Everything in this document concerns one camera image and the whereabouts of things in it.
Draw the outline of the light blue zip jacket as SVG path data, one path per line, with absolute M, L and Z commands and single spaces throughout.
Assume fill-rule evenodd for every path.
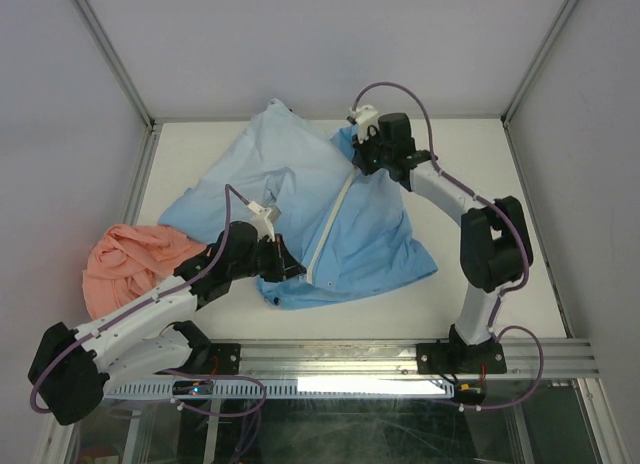
M 283 310 L 368 298 L 434 275 L 399 185 L 386 171 L 364 176 L 353 167 L 355 132 L 326 137 L 274 99 L 158 222 L 212 244 L 224 228 L 225 185 L 277 207 L 275 230 L 306 269 L 285 282 L 258 280 L 263 298 Z

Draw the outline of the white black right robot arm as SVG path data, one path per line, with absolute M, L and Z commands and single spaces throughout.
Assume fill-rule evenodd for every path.
M 446 172 L 433 151 L 417 149 L 404 113 L 363 106 L 347 119 L 357 130 L 353 162 L 360 171 L 386 170 L 460 229 L 459 261 L 468 282 L 463 307 L 445 340 L 417 345 L 419 373 L 505 373 L 495 321 L 503 297 L 527 282 L 533 263 L 521 203 L 513 196 L 490 201 Z

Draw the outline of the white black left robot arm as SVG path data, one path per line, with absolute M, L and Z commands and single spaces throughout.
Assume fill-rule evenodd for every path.
M 70 425 L 110 391 L 141 378 L 210 371 L 219 364 L 211 359 L 210 338 L 194 322 L 197 311 L 237 280 L 282 283 L 305 271 L 281 235 L 231 223 L 215 243 L 119 310 L 75 328 L 62 322 L 48 328 L 28 371 L 32 410 Z

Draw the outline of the salmon pink cloth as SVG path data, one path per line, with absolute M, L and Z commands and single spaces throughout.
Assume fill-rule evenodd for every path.
M 90 317 L 105 317 L 144 295 L 205 248 L 169 226 L 110 227 L 92 248 L 82 273 Z

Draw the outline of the aluminium corner frame post left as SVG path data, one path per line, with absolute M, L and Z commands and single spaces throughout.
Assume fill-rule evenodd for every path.
M 70 2 L 76 9 L 94 44 L 97 46 L 103 61 L 111 71 L 115 81 L 143 126 L 143 136 L 138 146 L 131 184 L 126 193 L 121 216 L 123 223 L 136 224 L 150 177 L 162 125 L 156 121 L 148 106 L 144 103 L 90 0 L 70 0 Z

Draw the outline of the aluminium corner frame post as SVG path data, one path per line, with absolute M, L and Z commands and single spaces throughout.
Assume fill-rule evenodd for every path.
M 565 0 L 505 116 L 570 329 L 639 459 L 639 0 Z
M 121 216 L 123 223 L 136 224 L 150 177 L 162 125 L 156 121 L 148 106 L 144 103 L 90 0 L 70 0 L 70 2 L 76 9 L 94 44 L 97 46 L 103 61 L 111 71 L 115 81 L 143 126 L 143 136 L 138 146 L 131 184 L 126 193 Z

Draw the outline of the aluminium front mounting rail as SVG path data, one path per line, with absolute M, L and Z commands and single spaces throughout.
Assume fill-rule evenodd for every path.
M 367 376 L 459 379 L 562 380 L 597 378 L 598 365 L 584 339 L 504 338 L 479 350 L 453 352 L 446 340 L 214 340 L 202 369 L 257 379 Z

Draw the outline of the aluminium corner frame post right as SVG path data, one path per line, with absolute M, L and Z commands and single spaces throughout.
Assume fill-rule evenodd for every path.
M 505 116 L 570 329 L 639 459 L 639 0 L 565 0 Z

